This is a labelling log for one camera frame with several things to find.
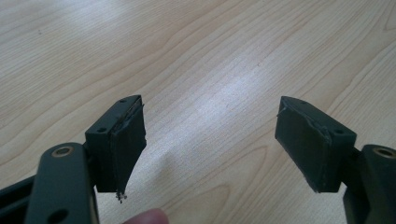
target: wooden table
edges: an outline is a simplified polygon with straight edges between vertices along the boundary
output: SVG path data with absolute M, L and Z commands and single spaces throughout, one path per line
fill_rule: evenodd
M 102 223 L 161 207 L 171 223 L 346 223 L 274 138 L 280 96 L 396 147 L 396 2 L 0 3 L 0 187 L 141 94 L 148 146 Z

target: tabletop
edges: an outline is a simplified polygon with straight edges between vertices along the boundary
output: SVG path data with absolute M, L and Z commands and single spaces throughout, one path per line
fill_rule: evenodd
M 102 223 L 346 223 L 275 140 L 280 97 L 396 147 L 396 1 L 0 2 L 0 188 L 142 95 L 148 145 Z

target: wood grain pattern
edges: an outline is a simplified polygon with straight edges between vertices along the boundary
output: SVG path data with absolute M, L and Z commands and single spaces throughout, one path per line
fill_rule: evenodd
M 142 94 L 148 147 L 102 223 L 345 223 L 344 188 L 312 192 L 274 139 L 279 99 L 396 147 L 395 40 L 390 0 L 2 0 L 0 188 Z

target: black metal bracket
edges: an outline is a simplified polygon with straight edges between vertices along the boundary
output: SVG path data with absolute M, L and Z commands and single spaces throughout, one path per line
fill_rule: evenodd
M 146 146 L 140 95 L 117 101 L 85 135 L 84 145 L 50 148 L 36 176 L 0 190 L 0 223 L 99 223 L 94 186 L 126 197 Z
M 311 104 L 283 96 L 276 139 L 315 192 L 347 186 L 348 223 L 396 223 L 396 150 L 354 148 L 357 135 Z

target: wooden surface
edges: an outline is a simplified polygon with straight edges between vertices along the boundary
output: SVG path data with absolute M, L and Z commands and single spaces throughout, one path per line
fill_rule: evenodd
M 274 138 L 281 95 L 396 147 L 395 1 L 0 2 L 0 187 L 141 94 L 148 146 L 102 223 L 346 223 Z

